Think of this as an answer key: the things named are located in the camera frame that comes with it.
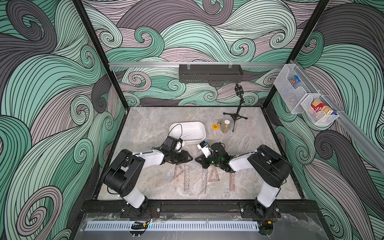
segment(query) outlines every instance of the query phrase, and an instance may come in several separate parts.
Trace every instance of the black metal frame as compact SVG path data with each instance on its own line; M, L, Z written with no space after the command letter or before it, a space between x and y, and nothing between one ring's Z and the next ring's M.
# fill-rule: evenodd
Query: black metal frame
M101 44L98 40L98 37L96 35L96 32L91 24L91 21L87 15L87 12L84 8L84 5L81 0L72 0L74 3L74 6L84 24L85 29L87 30L89 37L95 47L95 50L97 54L100 57L100 60L106 69L106 72L109 76L110 81L112 82L117 95L119 96L120 101L122 102L125 113L123 116L123 119L120 123L117 135L115 137L115 140L113 141L112 147L110 149L110 152L108 154L106 163L104 165L104 168L102 170L101 176L104 174L107 166L109 166L113 152L116 148L116 144L120 138L121 131L124 127L125 121L127 119L130 106L128 106L127 102L125 101L125 97L123 95L123 92L121 91L119 87L119 82L116 79L115 74L111 71L108 64L108 59L105 55L105 52L103 51ZM312 33L312 30L314 29L315 25L317 24L318 19L320 18L321 14L325 10L329 0L320 0L317 4L312 16L308 20L308 23L299 37L298 42L296 43L294 49L292 50L287 63L290 62L290 60L294 60L297 55L299 54L300 50L304 46L306 40ZM282 154L286 158L286 154L284 152L284 149L282 148L279 139L273 129L273 126L269 120L269 117L266 113L266 108L268 107L269 103L271 102L274 94L276 93L276 88L273 86L271 88L271 91L269 92L267 98L264 100L262 106L262 112L264 114L264 117L270 127L270 130L272 132L272 135L277 143L277 146ZM303 191L300 187L300 184L295 176L295 173L292 171L291 176L293 178L293 181L295 183L295 186L300 194L300 197L302 200L276 200L276 207L279 208L280 213L297 213L297 212L312 212L316 213L320 219L321 224L323 225L323 228L330 240L333 240L333 235L331 234L331 231L328 228L328 225L319 209L315 201L308 201L303 200L304 195ZM84 214L87 213L121 213L122 207L124 206L123 200L115 200L115 201L99 201L97 200L97 197L99 195L101 186L102 186L101 177L98 180L97 187L94 191L92 200L85 201L83 204L82 209L79 212L78 219L77 219L77 226L80 224L82 217ZM161 214L177 214L177 213L240 213L241 214L241 207L242 204L249 202L250 204L254 202L254 200L148 200L148 205L157 205L160 203ZM73 239L76 235L77 229L72 230L72 234L70 236L70 239Z
M160 205L160 212L158 214L160 218L170 219L171 217L183 214L240 214L244 218L249 218L243 215L242 206L244 204L253 204L251 200L148 200L148 205ZM78 227L83 219L84 214L95 213L100 215L116 214L120 215L124 207L125 202L123 200L114 201L99 201L88 200L85 201L81 211L76 220L76 226ZM281 214L295 214L295 213L315 213L317 214L320 223L330 240L334 237L318 207L316 201L311 200L276 200L275 210ZM130 220L147 220L147 217L143 218L130 218ZM77 233L77 229L72 230L70 239L73 239Z
M99 196L99 193L100 193L100 190L101 190L101 186L103 185L102 177L101 176L104 175L105 171L107 170L107 168L108 168L108 166L109 166L109 164L110 164L110 162L112 160L113 153L115 152L116 145L117 145L117 143L119 141L119 138L120 138L120 135L121 135L121 131L124 128L124 124L125 124L125 121L127 120L128 113L129 113L129 110L126 110L124 115L123 115L123 117L122 117L122 120L121 120L119 129L118 129L118 132L116 133L116 137L113 140L112 147L109 150L107 160L105 161L103 170L101 171L101 174L99 176L99 180L97 182L96 188L95 188L95 190L93 192L92 200L97 200L97 197Z
M99 42L99 39L97 38L96 32L92 26L91 20L88 17L88 14L84 8L83 2L81 0L72 0L72 2L73 2L73 5L75 6L75 8L77 10L77 13L79 14L79 16L81 18L81 21L83 22L85 29L88 32L89 38L91 39L92 44L93 44L97 54L99 55L101 63L103 64L105 71L107 72L107 75L108 75L110 81L112 82L122 105L124 106L124 109L128 110L129 106L127 104L127 101L125 100L124 94L121 91L121 88L119 86L119 82L116 79L115 74L109 68L107 56L105 55L105 52L103 51L101 43Z
M266 112L264 109L262 109L262 112L263 112L263 115L264 115L264 117L265 117L266 122L268 123L269 129L270 129L271 132L272 132L272 136L273 136L273 138L275 139L276 145L277 145L277 147L279 148L279 151L280 151L281 155L282 155L285 159L288 159L288 157L287 157L287 155L285 154L285 151L284 151L284 149L283 149L283 146L281 145L280 140L279 140L279 138L277 137L277 134L276 134L276 132L275 132L275 129L273 128L272 123L271 123L271 121L269 120L269 117L268 117L267 112ZM301 199L305 199L303 190L302 190L302 188L301 188L301 186L300 186L299 181L297 180L297 177L296 177L296 174L295 174L295 171L294 171L294 170L291 171L291 177L292 177L293 183L295 184L296 189L297 189L297 192L299 193Z
M316 8L314 9L311 17L309 18L307 25L305 26L304 31L299 37L299 40L297 40L296 45L293 47L291 54L288 57L287 64L290 63L291 60L295 60L296 57L299 55L299 52L303 48L305 42L311 35L314 27L316 26L317 22L320 19L320 16L324 12L325 8L327 7L329 0L320 0L319 3L316 5ZM271 91L269 91L267 98L265 99L262 109L266 109L271 102L273 96L275 95L277 89L275 86L271 88Z

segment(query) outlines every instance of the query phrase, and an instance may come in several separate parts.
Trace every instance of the wall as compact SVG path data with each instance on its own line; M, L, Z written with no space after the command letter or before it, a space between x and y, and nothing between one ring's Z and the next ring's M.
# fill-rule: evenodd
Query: wall
M384 150L383 4L331 2L297 60ZM305 114L290 114L278 93L267 113L306 198L318 202L335 239L383 239L384 175L342 126L314 126Z
M124 110L71 0L0 20L1 239L68 239Z
M84 0L109 61L285 63L317 5L282 0ZM280 69L245 69L260 106ZM234 84L180 84L178 69L117 68L131 106L237 106Z

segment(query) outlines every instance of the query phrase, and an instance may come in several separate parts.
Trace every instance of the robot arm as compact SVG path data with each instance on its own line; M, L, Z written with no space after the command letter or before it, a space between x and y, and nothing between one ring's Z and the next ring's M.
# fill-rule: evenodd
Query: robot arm
M281 186L292 170L291 163L266 145L261 145L255 152L232 158L229 166L236 172L254 168L263 178L262 189L255 199L256 214L260 217L273 210Z
M103 183L113 189L132 207L140 210L146 209L147 198L137 189L136 182L143 168L160 165L165 162L181 164L189 162L192 157L187 151L181 150L183 142L167 136L164 143L151 151L134 153L127 149L122 150L107 168L103 175Z
M139 208L145 196L135 187L137 179L143 168L160 165L164 154L159 150L151 152L132 153L127 149L122 150L108 167L103 175L103 182L134 208ZM126 163L128 170L120 169Z

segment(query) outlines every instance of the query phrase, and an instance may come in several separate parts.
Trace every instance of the tripod base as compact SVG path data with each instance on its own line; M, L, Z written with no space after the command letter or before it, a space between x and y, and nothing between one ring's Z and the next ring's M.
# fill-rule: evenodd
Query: tripod base
M232 119L233 119L233 129L232 129L232 132L235 131L236 120L239 120L240 118L248 119L246 117L240 116L238 113L223 113L223 114L224 115L230 115L232 117Z

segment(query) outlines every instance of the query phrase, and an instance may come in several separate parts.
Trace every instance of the metal ruler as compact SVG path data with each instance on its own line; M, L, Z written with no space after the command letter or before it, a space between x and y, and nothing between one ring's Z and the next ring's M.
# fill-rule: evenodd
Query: metal ruler
M235 174L234 173L229 174L229 190L231 192L235 191Z
M184 191L189 192L189 162L184 164Z
M208 169L203 169L201 174L201 193L207 193L207 175Z

